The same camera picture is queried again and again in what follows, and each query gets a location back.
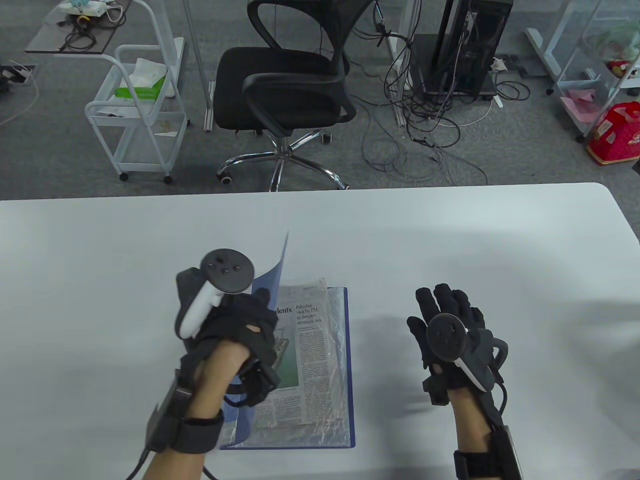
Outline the person's left hand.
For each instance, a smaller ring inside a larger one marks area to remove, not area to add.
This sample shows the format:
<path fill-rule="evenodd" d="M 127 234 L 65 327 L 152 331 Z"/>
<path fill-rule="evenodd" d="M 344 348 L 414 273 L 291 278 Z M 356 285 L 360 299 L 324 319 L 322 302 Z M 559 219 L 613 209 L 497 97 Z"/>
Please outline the person's left hand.
<path fill-rule="evenodd" d="M 275 327 L 278 315 L 269 307 L 271 293 L 258 288 L 251 294 L 224 295 L 191 339 L 183 339 L 188 353 L 210 353 L 223 340 L 249 350 L 249 359 L 238 374 L 247 396 L 267 395 L 281 381 L 274 370 Z"/>

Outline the person's right hand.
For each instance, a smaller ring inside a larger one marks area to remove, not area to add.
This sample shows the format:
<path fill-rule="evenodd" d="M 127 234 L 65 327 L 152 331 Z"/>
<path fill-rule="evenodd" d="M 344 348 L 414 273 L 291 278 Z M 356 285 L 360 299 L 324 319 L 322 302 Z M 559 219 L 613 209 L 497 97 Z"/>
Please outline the person's right hand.
<path fill-rule="evenodd" d="M 446 283 L 419 288 L 415 297 L 422 315 L 407 318 L 407 326 L 430 373 L 423 390 L 432 404 L 448 404 L 448 392 L 458 389 L 491 393 L 503 382 L 509 347 L 487 329 L 482 311 Z"/>

